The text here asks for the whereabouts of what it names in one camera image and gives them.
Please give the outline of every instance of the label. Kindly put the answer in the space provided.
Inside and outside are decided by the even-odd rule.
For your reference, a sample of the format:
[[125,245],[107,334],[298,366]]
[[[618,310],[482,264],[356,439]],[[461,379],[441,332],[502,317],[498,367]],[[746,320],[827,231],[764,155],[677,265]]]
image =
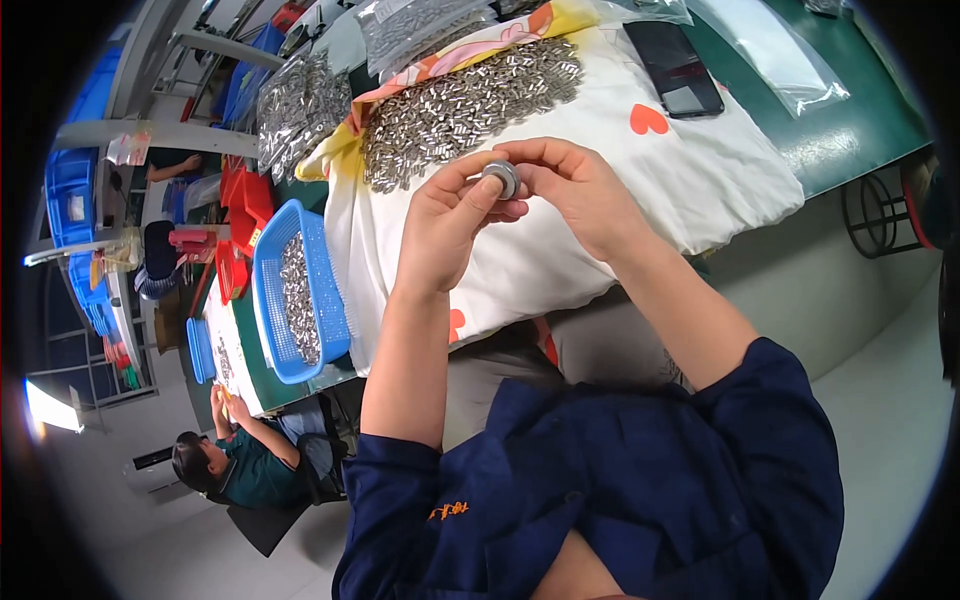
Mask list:
[[71,221],[82,221],[86,211],[84,210],[84,197],[70,195],[66,201],[66,214]]
[[256,240],[260,239],[260,233],[263,232],[263,229],[254,229],[253,234],[250,236],[250,241],[247,242],[247,245],[251,248],[256,248]]
[[373,16],[377,23],[382,23],[396,14],[397,11],[407,6],[414,0],[380,0],[373,7]]

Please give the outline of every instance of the air conditioner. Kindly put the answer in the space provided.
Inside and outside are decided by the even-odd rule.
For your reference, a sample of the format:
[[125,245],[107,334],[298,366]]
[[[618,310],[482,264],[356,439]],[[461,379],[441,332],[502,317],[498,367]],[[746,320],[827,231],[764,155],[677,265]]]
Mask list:
[[[160,504],[189,493],[190,490],[180,483],[174,473],[173,451],[174,448],[169,446],[134,457],[124,464],[124,479],[130,489],[138,494],[155,495],[154,500]],[[173,493],[169,488],[174,485],[185,488],[185,491]]]

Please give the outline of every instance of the orange embroidered text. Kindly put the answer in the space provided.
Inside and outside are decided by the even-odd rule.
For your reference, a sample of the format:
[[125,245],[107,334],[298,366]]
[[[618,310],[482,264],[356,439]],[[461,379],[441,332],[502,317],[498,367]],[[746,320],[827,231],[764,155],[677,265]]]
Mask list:
[[440,514],[440,520],[446,519],[447,515],[460,515],[469,510],[466,502],[457,502],[456,504],[444,504],[442,507],[433,509],[430,511],[430,517],[427,520],[430,520],[437,513]]

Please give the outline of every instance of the navy blue jacket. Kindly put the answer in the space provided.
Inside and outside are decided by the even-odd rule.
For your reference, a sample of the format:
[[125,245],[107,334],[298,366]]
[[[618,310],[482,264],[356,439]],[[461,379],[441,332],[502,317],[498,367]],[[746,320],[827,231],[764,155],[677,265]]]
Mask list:
[[361,435],[333,597],[528,598],[575,527],[627,594],[817,598],[843,529],[836,442],[767,339],[689,395],[501,384],[441,455]]

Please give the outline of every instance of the woman's black hair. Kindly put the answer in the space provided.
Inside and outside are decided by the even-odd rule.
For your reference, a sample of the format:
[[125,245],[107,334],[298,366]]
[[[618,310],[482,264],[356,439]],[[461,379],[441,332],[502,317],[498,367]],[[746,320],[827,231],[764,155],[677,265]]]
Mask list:
[[191,490],[213,493],[219,487],[217,478],[207,468],[210,458],[200,447],[202,438],[192,431],[184,431],[174,444],[174,473]]

